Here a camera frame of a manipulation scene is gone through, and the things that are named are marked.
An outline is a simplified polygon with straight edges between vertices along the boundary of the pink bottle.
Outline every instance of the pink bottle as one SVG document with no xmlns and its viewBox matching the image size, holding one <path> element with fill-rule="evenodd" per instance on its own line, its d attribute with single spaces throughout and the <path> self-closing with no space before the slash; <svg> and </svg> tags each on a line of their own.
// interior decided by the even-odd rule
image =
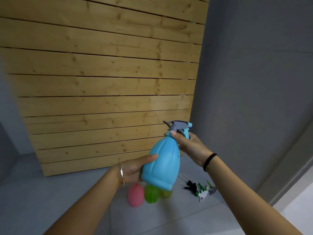
<svg viewBox="0 0 313 235">
<path fill-rule="evenodd" d="M 134 184 L 127 192 L 127 200 L 131 207 L 139 207 L 144 200 L 144 190 L 138 184 Z"/>
</svg>

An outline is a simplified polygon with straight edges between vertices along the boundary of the green bottle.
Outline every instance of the green bottle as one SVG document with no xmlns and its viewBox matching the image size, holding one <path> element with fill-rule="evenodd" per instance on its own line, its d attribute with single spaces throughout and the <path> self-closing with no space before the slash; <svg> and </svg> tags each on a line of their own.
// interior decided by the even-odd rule
<svg viewBox="0 0 313 235">
<path fill-rule="evenodd" d="M 167 191 L 167 190 L 163 190 L 163 189 L 159 189 L 159 196 L 161 199 L 167 199 L 172 195 L 172 190 Z"/>
<path fill-rule="evenodd" d="M 159 189 L 147 184 L 145 187 L 145 200 L 149 204 L 154 204 L 159 199 Z"/>
</svg>

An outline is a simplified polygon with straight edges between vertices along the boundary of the bracelet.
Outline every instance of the bracelet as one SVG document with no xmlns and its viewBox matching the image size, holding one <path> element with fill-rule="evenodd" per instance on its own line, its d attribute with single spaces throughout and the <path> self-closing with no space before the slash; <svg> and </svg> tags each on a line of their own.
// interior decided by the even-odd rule
<svg viewBox="0 0 313 235">
<path fill-rule="evenodd" d="M 211 156 L 208 157 L 208 159 L 205 161 L 204 165 L 203 165 L 203 170 L 206 172 L 206 168 L 209 165 L 210 161 L 217 156 L 216 153 L 211 154 Z"/>
<path fill-rule="evenodd" d="M 122 170 L 122 167 L 120 166 L 120 162 L 119 162 L 119 168 L 120 168 L 120 175 L 122 176 L 123 185 L 125 185 L 124 178 L 123 178 L 123 170 Z"/>
</svg>

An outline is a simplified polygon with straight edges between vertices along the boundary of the silver bangle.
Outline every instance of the silver bangle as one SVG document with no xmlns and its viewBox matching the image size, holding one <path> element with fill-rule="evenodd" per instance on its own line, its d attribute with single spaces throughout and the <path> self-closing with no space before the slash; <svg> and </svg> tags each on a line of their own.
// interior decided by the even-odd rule
<svg viewBox="0 0 313 235">
<path fill-rule="evenodd" d="M 123 185 L 125 185 L 124 178 L 123 178 L 123 170 L 122 170 L 122 167 L 120 166 L 120 162 L 119 162 L 119 168 L 120 168 L 120 175 L 122 176 Z"/>
</svg>

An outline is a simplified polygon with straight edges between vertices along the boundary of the forearm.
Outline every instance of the forearm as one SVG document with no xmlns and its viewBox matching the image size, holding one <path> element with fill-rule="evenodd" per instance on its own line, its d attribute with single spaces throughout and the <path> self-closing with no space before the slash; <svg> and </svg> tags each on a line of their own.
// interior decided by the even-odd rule
<svg viewBox="0 0 313 235">
<path fill-rule="evenodd" d="M 63 214 L 45 234 L 93 234 L 120 185 L 118 165 Z"/>
<path fill-rule="evenodd" d="M 301 234 L 215 156 L 207 173 L 247 235 Z"/>
</svg>

